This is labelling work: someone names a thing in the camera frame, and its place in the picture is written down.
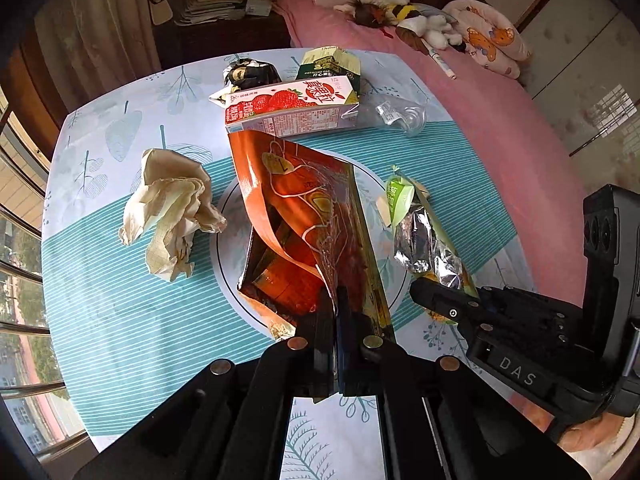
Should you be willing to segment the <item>white gloved hand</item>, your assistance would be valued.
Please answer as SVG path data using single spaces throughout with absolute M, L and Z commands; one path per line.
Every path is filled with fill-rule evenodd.
M 639 414 L 622 417 L 604 413 L 566 430 L 559 446 L 591 478 L 612 479 L 638 442 Z

